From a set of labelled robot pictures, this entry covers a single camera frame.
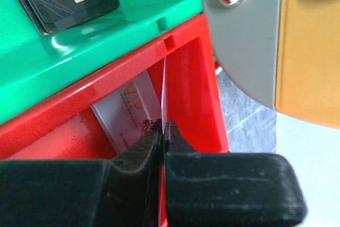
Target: stacked bin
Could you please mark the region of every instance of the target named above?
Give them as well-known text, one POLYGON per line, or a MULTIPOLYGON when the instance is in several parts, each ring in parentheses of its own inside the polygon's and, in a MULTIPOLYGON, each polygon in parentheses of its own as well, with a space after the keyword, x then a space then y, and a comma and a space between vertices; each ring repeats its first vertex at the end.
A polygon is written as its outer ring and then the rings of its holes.
POLYGON ((120 7, 42 37, 17 0, 1 0, 0 159, 117 155, 91 106, 148 71, 168 119, 200 152, 228 152, 201 0, 120 0, 120 7))

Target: green plastic container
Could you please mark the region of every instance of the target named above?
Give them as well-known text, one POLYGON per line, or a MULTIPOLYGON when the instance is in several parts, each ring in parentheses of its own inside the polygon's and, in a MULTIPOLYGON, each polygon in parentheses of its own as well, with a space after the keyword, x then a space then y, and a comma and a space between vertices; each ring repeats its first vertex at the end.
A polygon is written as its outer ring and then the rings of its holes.
POLYGON ((0 124, 202 11, 201 0, 120 0, 112 13, 42 37, 17 0, 0 7, 0 124))

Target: gray panel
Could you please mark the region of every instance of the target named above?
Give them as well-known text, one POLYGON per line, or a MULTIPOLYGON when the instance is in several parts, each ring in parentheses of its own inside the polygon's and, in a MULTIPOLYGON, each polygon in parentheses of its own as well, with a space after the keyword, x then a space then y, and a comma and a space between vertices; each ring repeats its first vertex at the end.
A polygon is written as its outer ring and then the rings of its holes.
POLYGON ((251 98, 274 108, 281 0, 244 0, 231 8, 203 3, 222 68, 251 98))

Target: white card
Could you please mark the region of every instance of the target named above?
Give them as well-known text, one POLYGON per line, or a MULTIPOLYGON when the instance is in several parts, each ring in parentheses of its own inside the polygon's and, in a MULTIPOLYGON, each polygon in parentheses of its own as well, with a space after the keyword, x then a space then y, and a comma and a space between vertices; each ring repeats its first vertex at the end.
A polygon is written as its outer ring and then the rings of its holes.
POLYGON ((94 104, 92 110, 118 154, 144 137, 161 118, 147 71, 94 104))

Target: red plastic container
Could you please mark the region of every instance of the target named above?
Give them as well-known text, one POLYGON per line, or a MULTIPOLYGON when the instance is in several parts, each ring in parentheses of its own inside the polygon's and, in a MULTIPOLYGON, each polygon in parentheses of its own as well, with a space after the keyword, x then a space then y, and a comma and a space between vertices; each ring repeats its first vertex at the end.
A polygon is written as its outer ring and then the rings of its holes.
POLYGON ((200 152, 228 152, 208 21, 198 15, 0 126, 0 159, 113 158, 91 105, 148 70, 168 118, 200 152))

